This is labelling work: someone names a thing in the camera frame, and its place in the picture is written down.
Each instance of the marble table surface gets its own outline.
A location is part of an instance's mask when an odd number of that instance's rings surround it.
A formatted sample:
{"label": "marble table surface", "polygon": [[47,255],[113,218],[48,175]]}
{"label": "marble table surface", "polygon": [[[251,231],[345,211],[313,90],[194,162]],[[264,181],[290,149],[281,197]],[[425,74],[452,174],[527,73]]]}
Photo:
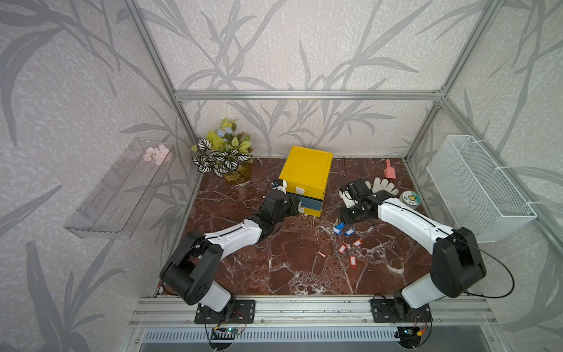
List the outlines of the marble table surface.
{"label": "marble table surface", "polygon": [[[204,175],[184,233],[195,229],[202,233],[218,231],[257,212],[284,162],[256,159],[250,181],[238,186],[212,173]],[[391,162],[400,193],[413,190],[402,160]],[[384,169],[384,159],[346,159],[352,181],[361,177],[373,182],[375,177],[383,178]],[[215,281],[235,295],[386,295],[426,275],[431,256],[413,239],[379,219],[355,224],[356,233],[348,238],[333,234],[343,206],[337,192],[345,183],[342,159],[334,159],[322,215],[286,218],[274,235],[223,259]],[[352,247],[342,255],[337,252],[343,243],[352,244],[357,239],[362,239],[361,247]],[[350,255],[356,256],[355,268],[350,266]]]}

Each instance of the leaf pattern wallpaper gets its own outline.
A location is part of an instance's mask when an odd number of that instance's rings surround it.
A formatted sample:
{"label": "leaf pattern wallpaper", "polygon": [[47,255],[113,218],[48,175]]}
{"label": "leaf pattern wallpaper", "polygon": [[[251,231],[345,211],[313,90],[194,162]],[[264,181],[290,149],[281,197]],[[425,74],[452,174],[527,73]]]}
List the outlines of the leaf pattern wallpaper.
{"label": "leaf pattern wallpaper", "polygon": [[[175,90],[435,90],[485,1],[140,0]],[[183,101],[198,135],[228,115],[254,154],[406,153],[431,101]]]}
{"label": "leaf pattern wallpaper", "polygon": [[[116,350],[194,191],[193,142],[120,2],[0,0],[0,24],[0,351]],[[63,229],[137,136],[177,158],[133,237]]]}
{"label": "leaf pattern wallpaper", "polygon": [[[563,93],[563,1],[506,0],[448,98],[553,218],[563,224],[560,150]],[[425,171],[444,141],[461,133],[441,112],[410,161],[433,215],[453,221]],[[563,344],[563,260],[533,223],[483,244],[511,268],[515,292],[489,300],[515,352],[559,351]],[[484,257],[487,278],[475,292],[510,287],[503,269]]]}

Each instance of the yellow drawer cabinet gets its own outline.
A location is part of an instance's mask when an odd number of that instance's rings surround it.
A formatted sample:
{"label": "yellow drawer cabinet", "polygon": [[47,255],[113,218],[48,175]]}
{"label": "yellow drawer cabinet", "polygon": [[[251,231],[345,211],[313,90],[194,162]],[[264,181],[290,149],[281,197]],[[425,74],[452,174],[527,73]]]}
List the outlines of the yellow drawer cabinet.
{"label": "yellow drawer cabinet", "polygon": [[332,153],[300,146],[291,149],[280,179],[287,181],[288,194],[299,197],[300,212],[320,216],[331,162]]}

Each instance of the ventilation grille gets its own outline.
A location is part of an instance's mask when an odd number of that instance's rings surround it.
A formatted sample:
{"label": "ventilation grille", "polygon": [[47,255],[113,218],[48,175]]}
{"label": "ventilation grille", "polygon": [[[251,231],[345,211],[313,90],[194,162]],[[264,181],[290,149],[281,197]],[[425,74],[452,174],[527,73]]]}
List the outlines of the ventilation grille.
{"label": "ventilation grille", "polygon": [[[241,342],[398,341],[395,327],[246,328],[235,338]],[[143,343],[207,342],[201,328],[147,329]]]}

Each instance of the drawer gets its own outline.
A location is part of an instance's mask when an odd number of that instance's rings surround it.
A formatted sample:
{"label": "drawer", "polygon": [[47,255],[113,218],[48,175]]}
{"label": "drawer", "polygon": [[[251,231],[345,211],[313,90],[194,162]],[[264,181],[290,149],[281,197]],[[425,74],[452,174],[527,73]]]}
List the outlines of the drawer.
{"label": "drawer", "polygon": [[291,193],[291,192],[287,192],[287,194],[288,195],[295,195],[297,198],[299,198],[299,202],[300,202],[299,206],[302,207],[302,208],[307,208],[307,209],[317,210],[317,211],[320,211],[323,208],[323,200],[322,199],[305,197],[303,195]]}
{"label": "drawer", "polygon": [[324,199],[324,188],[311,186],[299,182],[295,182],[292,180],[287,181],[287,188],[286,191],[290,193],[295,193],[296,195],[303,195],[309,198],[317,198],[317,199]]}

